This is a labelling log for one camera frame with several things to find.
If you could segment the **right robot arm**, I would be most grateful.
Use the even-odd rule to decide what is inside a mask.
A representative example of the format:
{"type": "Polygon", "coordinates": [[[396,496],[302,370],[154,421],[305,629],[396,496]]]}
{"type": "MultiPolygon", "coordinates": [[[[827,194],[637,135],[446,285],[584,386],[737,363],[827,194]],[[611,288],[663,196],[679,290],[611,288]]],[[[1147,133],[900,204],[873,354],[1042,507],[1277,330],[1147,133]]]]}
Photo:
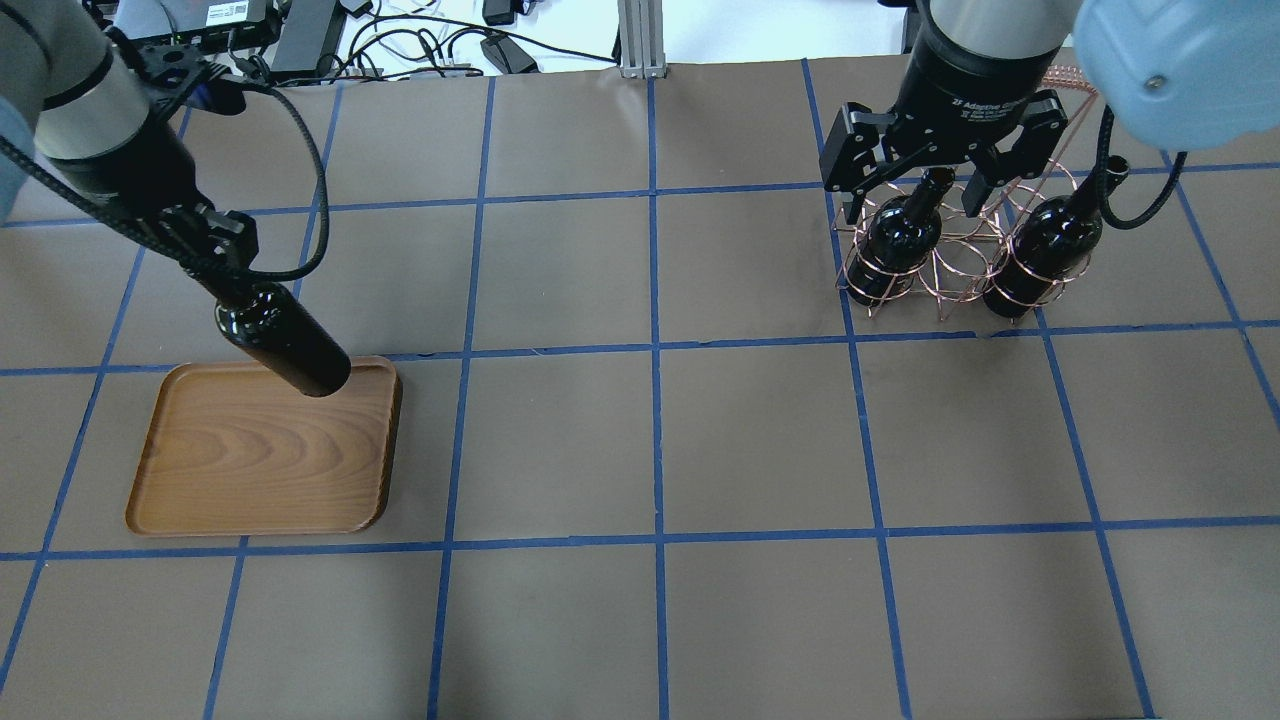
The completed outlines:
{"type": "Polygon", "coordinates": [[[920,1],[891,109],[844,105],[819,160],[827,191],[863,196],[927,167],[972,164],[974,217],[1036,178],[1068,128],[1053,59],[1071,40],[1085,81],[1153,149],[1216,149],[1277,126],[1275,1],[920,1]]]}

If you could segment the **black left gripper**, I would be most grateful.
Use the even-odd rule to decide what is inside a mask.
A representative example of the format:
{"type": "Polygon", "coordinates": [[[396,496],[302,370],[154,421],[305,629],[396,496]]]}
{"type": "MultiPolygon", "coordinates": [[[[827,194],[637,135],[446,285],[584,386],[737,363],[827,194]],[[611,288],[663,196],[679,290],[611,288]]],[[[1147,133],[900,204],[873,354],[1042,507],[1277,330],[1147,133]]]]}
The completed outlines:
{"type": "Polygon", "coordinates": [[[87,73],[45,101],[45,155],[79,195],[166,254],[219,301],[250,301],[243,213],[223,215],[196,184],[195,160],[111,45],[87,73]]]}

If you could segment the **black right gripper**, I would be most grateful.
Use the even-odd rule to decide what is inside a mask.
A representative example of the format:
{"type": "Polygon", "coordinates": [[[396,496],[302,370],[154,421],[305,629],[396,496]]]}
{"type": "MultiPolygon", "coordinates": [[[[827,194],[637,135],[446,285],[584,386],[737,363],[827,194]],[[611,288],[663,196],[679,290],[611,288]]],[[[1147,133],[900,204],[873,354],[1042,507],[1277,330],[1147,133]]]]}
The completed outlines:
{"type": "Polygon", "coordinates": [[[1070,28],[1069,15],[922,15],[891,109],[847,102],[826,140],[820,178],[841,192],[841,227],[856,228],[864,195],[910,169],[972,164],[968,218],[1009,182],[1042,176],[1068,128],[1042,83],[1070,28]]]}

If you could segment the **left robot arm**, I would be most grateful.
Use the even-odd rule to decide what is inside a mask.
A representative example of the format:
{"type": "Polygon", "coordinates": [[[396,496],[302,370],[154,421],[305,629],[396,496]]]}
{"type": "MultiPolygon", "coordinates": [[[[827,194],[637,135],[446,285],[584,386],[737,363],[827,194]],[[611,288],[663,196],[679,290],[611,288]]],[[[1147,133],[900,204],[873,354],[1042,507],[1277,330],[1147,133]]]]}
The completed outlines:
{"type": "Polygon", "coordinates": [[[3,214],[44,156],[50,190],[119,234],[177,260],[224,304],[257,283],[218,254],[252,231],[205,197],[195,160],[114,44],[76,1],[3,4],[3,214]]]}

